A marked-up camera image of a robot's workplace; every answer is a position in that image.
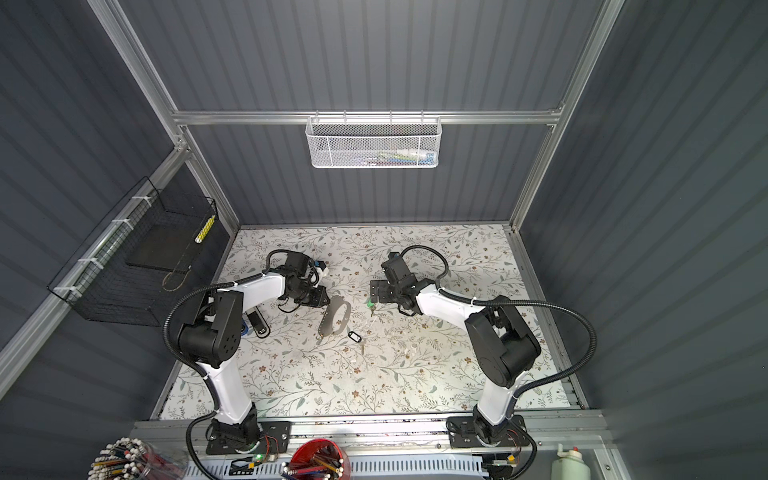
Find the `white mesh wall basket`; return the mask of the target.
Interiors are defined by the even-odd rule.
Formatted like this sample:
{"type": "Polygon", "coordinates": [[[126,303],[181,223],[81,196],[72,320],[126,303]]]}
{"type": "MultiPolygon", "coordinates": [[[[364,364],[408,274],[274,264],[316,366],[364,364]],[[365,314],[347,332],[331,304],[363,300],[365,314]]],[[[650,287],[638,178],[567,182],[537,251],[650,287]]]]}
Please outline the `white mesh wall basket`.
{"type": "Polygon", "coordinates": [[[443,126],[425,115],[315,115],[305,126],[318,169],[431,169],[439,165],[443,126]]]}

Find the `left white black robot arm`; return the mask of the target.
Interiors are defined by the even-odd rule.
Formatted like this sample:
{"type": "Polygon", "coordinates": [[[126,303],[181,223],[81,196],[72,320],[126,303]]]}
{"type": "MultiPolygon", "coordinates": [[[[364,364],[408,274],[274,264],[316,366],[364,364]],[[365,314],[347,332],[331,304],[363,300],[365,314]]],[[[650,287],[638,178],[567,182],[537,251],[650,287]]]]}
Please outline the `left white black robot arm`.
{"type": "Polygon", "coordinates": [[[201,376],[214,403],[213,411],[192,423],[207,424],[206,453],[277,454],[282,442],[264,432],[257,408],[247,394],[235,356],[243,319],[259,319],[258,306],[290,300],[297,307],[330,304],[321,284],[324,261],[291,250],[277,249],[255,275],[197,288],[179,299],[162,326],[170,353],[201,376]]]}

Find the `yellow marker pen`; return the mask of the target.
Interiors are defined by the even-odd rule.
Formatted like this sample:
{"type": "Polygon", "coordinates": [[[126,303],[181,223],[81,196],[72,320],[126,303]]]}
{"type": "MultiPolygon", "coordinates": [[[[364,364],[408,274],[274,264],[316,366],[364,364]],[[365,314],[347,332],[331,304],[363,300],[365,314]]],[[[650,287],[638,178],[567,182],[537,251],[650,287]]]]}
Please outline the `yellow marker pen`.
{"type": "Polygon", "coordinates": [[[202,244],[203,243],[203,241],[206,239],[206,237],[208,236],[209,232],[211,231],[211,229],[215,225],[216,220],[217,220],[217,216],[215,214],[213,214],[213,215],[211,215],[205,221],[205,223],[201,226],[200,230],[198,231],[198,233],[196,234],[196,236],[194,238],[194,242],[196,244],[202,244]]]}

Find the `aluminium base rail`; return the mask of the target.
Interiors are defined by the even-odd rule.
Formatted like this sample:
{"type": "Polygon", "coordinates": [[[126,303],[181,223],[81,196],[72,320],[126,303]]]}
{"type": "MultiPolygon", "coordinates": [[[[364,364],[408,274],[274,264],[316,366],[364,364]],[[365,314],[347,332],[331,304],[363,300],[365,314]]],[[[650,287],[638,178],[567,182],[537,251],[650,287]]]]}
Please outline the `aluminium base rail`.
{"type": "Polygon", "coordinates": [[[331,440],[350,455],[509,454],[536,444],[541,458],[545,450],[563,445],[589,451],[590,468],[602,479],[629,477],[599,410],[523,410],[486,443],[467,412],[261,418],[258,424],[279,445],[270,448],[272,453],[294,452],[313,439],[331,440]]]}

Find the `white plastic bottle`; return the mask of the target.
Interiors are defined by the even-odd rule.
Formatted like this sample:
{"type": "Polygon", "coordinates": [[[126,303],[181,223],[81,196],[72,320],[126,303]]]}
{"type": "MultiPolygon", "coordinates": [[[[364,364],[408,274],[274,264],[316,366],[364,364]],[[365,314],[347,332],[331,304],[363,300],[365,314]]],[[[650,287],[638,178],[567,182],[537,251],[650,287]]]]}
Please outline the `white plastic bottle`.
{"type": "Polygon", "coordinates": [[[558,445],[557,458],[552,462],[551,480],[590,480],[591,469],[577,447],[565,449],[558,445]]]}

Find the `clear pencil jar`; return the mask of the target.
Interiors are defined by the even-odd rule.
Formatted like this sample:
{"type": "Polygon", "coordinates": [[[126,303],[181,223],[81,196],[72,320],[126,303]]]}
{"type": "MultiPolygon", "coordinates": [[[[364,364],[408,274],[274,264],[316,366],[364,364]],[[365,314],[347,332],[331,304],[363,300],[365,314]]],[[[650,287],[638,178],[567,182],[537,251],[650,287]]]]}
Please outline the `clear pencil jar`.
{"type": "Polygon", "coordinates": [[[138,438],[122,437],[107,444],[91,462],[87,478],[108,479],[183,479],[186,460],[175,459],[138,438]]]}

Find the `red pencil cup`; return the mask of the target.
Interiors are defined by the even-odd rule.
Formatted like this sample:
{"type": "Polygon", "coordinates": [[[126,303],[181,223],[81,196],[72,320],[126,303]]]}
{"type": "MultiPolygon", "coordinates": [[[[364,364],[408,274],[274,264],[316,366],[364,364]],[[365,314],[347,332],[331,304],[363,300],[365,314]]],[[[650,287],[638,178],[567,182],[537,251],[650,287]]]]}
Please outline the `red pencil cup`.
{"type": "Polygon", "coordinates": [[[295,451],[281,467],[280,476],[292,480],[349,480],[352,478],[352,464],[337,443],[315,439],[295,451]]]}

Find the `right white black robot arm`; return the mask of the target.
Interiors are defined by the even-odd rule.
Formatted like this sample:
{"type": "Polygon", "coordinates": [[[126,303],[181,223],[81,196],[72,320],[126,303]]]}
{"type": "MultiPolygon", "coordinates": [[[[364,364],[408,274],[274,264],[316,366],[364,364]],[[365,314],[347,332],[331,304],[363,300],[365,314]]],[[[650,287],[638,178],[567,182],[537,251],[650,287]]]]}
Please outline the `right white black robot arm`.
{"type": "Polygon", "coordinates": [[[385,278],[370,283],[372,301],[398,306],[405,316],[425,315],[464,331],[475,360],[486,377],[473,427],[478,440],[499,444],[507,434],[526,376],[541,354],[541,346],[514,306],[482,306],[460,301],[438,286],[436,280],[419,279],[400,252],[391,252],[381,264],[385,278]]]}

